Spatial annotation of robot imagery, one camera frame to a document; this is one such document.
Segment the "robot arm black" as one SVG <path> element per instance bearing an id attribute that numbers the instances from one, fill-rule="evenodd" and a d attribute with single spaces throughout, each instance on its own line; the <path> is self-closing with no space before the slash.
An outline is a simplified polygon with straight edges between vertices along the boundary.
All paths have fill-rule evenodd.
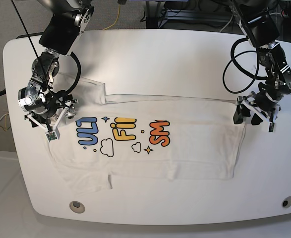
<path id="1" fill-rule="evenodd" d="M 244 38 L 234 42 L 231 48 L 231 63 L 252 79 L 259 81 L 258 93 L 251 92 L 248 96 L 238 96 L 234 124 L 241 124 L 246 118 L 251 118 L 252 125 L 267 121 L 274 126 L 279 102 L 284 95 L 291 94 L 291 68 L 287 63 L 285 52 L 276 40 L 279 31 L 270 16 L 268 0 L 232 0 L 230 8 L 233 17 L 245 34 Z M 237 61 L 236 47 L 243 42 L 249 42 L 254 48 L 257 66 L 263 66 L 266 76 L 245 70 Z"/>
<path id="2" fill-rule="evenodd" d="M 40 4 L 53 15 L 39 40 L 44 51 L 32 63 L 32 76 L 18 92 L 18 104 L 32 127 L 41 127 L 49 140 L 54 140 L 61 119 L 75 116 L 77 100 L 71 92 L 79 82 L 81 64 L 72 49 L 88 25 L 94 7 L 89 0 L 42 0 Z M 77 74 L 67 90 L 54 92 L 60 56 L 70 56 L 75 61 Z"/>

